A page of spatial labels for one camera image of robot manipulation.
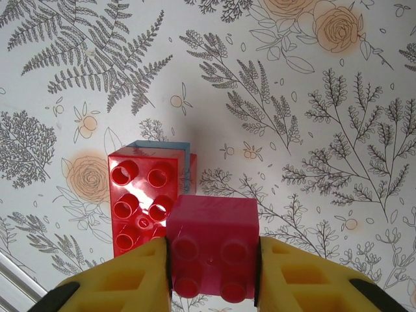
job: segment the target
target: blue lego brick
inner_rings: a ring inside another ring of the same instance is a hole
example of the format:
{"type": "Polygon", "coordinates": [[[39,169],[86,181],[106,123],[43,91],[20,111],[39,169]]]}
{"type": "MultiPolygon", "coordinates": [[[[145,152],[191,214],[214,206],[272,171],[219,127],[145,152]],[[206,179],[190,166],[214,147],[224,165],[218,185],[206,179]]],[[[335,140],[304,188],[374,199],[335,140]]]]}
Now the blue lego brick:
{"type": "Polygon", "coordinates": [[[129,145],[132,148],[164,148],[167,150],[185,151],[185,173],[184,173],[184,191],[185,194],[190,190],[190,143],[186,142],[161,142],[149,140],[136,140],[129,145]]]}

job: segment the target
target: floral wallpaper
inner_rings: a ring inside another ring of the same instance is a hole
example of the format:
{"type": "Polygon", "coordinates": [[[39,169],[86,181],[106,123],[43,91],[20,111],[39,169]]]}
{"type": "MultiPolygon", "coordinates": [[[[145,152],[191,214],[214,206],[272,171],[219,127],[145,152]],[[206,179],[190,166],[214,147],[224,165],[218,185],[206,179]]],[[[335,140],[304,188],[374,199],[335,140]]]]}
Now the floral wallpaper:
{"type": "Polygon", "coordinates": [[[412,0],[0,0],[0,59],[0,252],[46,289],[112,258],[107,155],[184,141],[198,194],[416,311],[412,0]]]}

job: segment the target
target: red lego brick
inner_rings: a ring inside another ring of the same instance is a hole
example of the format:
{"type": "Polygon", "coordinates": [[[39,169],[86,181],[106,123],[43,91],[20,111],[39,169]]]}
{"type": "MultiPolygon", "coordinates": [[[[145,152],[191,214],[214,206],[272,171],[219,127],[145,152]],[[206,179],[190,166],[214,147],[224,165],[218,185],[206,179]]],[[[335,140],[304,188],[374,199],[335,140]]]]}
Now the red lego brick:
{"type": "Polygon", "coordinates": [[[185,152],[124,147],[109,155],[114,256],[166,235],[166,218],[181,194],[185,152]]]}
{"type": "Polygon", "coordinates": [[[259,219],[246,198],[181,195],[166,221],[174,291],[254,298],[259,219]]]}

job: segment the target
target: fern leaf drawing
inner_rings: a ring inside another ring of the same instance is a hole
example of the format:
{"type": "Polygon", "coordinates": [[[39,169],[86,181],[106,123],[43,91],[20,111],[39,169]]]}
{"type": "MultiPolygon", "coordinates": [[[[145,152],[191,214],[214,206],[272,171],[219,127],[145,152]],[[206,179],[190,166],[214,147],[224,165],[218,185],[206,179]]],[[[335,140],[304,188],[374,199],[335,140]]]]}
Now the fern leaf drawing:
{"type": "Polygon", "coordinates": [[[32,7],[36,9],[34,0],[9,0],[5,11],[0,15],[0,28],[7,25],[10,21],[19,20],[30,13],[32,7]]]}
{"type": "Polygon", "coordinates": [[[109,93],[108,111],[122,98],[132,96],[131,112],[135,115],[144,105],[151,104],[145,93],[173,57],[141,66],[162,25],[164,12],[149,30],[127,41],[125,35],[130,30],[123,20],[132,16],[127,12],[130,4],[109,0],[105,13],[98,16],[85,3],[97,4],[96,0],[8,0],[0,16],[0,28],[9,21],[24,19],[13,32],[8,50],[50,41],[24,65],[22,75],[38,68],[65,66],[50,79],[50,93],[76,86],[104,90],[109,93]],[[88,30],[78,28],[78,24],[88,30]]]}

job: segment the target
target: rose drawing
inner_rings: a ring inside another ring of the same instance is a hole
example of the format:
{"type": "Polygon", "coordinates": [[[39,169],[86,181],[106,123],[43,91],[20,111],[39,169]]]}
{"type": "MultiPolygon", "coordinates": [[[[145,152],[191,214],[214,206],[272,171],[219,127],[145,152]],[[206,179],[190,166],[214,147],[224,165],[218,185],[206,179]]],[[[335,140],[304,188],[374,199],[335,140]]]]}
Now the rose drawing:
{"type": "Polygon", "coordinates": [[[330,1],[316,3],[313,13],[304,12],[298,18],[301,30],[316,37],[325,50],[342,52],[358,40],[359,21],[346,7],[336,7],[330,1]]]}
{"type": "Polygon", "coordinates": [[[104,159],[93,156],[78,158],[66,181],[76,195],[88,202],[99,203],[109,197],[108,165],[104,159]]]}
{"type": "Polygon", "coordinates": [[[318,0],[261,0],[263,8],[281,18],[296,19],[301,13],[309,12],[318,0]]]}

